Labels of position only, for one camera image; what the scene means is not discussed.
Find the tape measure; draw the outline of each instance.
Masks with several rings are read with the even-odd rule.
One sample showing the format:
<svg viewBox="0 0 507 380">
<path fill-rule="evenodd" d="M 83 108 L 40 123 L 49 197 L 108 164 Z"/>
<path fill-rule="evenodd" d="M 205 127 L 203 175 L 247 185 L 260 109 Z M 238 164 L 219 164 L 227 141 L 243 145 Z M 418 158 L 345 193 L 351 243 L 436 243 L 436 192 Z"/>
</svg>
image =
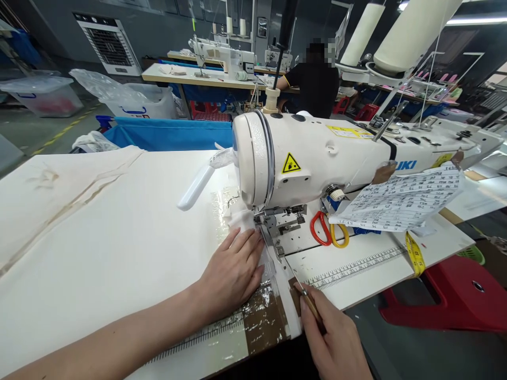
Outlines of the tape measure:
<svg viewBox="0 0 507 380">
<path fill-rule="evenodd" d="M 405 243 L 407 244 L 408 255 L 410 256 L 410 260 L 414 266 L 414 278 L 417 278 L 421 276 L 426 269 L 423 254 L 421 253 L 421 249 L 417 245 L 416 241 L 412 238 L 412 236 L 410 236 L 408 231 L 405 234 Z"/>
</svg>

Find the red plastic stool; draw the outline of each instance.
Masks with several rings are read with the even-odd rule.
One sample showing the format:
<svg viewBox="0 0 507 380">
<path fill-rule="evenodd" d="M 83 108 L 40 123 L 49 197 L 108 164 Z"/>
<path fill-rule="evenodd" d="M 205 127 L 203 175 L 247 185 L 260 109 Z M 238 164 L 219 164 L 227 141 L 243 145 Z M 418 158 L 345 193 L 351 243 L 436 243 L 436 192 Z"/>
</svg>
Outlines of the red plastic stool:
<svg viewBox="0 0 507 380">
<path fill-rule="evenodd" d="M 355 121 L 370 121 L 373 119 L 373 116 L 379 110 L 379 106 L 375 106 L 373 104 L 366 104 L 359 111 L 358 115 L 354 118 Z"/>
<path fill-rule="evenodd" d="M 192 109 L 192 119 L 194 119 L 194 120 L 195 120 L 195 117 L 197 116 L 198 113 L 203 113 L 202 111 L 199 111 L 195 108 L 195 103 L 196 102 L 193 100 L 190 101 L 190 108 Z M 207 113 L 218 113 L 218 108 L 217 108 L 216 104 L 212 104 L 209 102 L 206 102 L 203 104 L 204 104 L 204 108 Z"/>
<path fill-rule="evenodd" d="M 507 291 L 480 264 L 452 256 L 423 275 L 440 303 L 402 305 L 388 289 L 382 293 L 388 307 L 379 309 L 386 322 L 422 329 L 507 331 Z"/>
<path fill-rule="evenodd" d="M 345 114 L 345 111 L 347 111 L 347 107 L 349 106 L 349 97 L 341 98 L 340 101 L 334 106 L 333 113 L 341 113 Z"/>
<path fill-rule="evenodd" d="M 193 119 L 207 121 L 232 121 L 232 116 L 228 113 L 197 112 Z"/>
</svg>

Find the ceiling light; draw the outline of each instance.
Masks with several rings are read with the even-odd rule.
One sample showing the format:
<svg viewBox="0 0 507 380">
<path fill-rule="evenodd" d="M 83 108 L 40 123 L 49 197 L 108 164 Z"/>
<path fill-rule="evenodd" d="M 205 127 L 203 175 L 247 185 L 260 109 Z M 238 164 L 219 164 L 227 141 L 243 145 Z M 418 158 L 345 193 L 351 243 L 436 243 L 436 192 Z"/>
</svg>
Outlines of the ceiling light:
<svg viewBox="0 0 507 380">
<path fill-rule="evenodd" d="M 458 25 L 484 25 L 501 24 L 507 22 L 507 17 L 488 17 L 488 18 L 453 18 L 447 21 L 448 26 Z"/>
</svg>

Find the warning sticker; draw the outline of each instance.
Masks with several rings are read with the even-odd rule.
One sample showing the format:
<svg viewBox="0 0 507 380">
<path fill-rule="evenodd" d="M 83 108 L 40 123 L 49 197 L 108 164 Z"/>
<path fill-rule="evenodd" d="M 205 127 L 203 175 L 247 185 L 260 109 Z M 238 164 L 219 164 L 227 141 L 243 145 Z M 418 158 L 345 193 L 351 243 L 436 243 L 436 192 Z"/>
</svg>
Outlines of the warning sticker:
<svg viewBox="0 0 507 380">
<path fill-rule="evenodd" d="M 301 167 L 296 162 L 292 154 L 287 155 L 287 159 L 285 160 L 284 169 L 281 171 L 282 174 L 298 172 L 301 170 Z"/>
<path fill-rule="evenodd" d="M 348 137 L 348 138 L 362 138 L 362 139 L 372 139 L 373 134 L 365 131 L 362 128 L 342 128 L 336 126 L 328 126 L 329 130 L 337 136 L 340 137 Z"/>
<path fill-rule="evenodd" d="M 454 153 L 446 153 L 444 155 L 441 155 L 440 157 L 437 158 L 437 160 L 433 164 L 432 168 L 439 167 L 444 162 L 450 161 L 450 159 L 453 158 L 453 155 L 454 155 Z"/>
</svg>

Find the woman's left hand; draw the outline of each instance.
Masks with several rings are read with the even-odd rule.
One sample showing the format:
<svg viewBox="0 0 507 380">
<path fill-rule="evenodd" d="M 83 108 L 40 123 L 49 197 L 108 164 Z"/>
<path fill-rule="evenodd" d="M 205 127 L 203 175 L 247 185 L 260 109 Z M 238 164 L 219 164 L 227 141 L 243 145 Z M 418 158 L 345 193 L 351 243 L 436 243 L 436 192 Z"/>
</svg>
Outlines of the woman's left hand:
<svg viewBox="0 0 507 380">
<path fill-rule="evenodd" d="M 264 241 L 259 231 L 231 231 L 192 286 L 206 323 L 231 314 L 259 287 L 264 265 L 259 264 Z"/>
</svg>

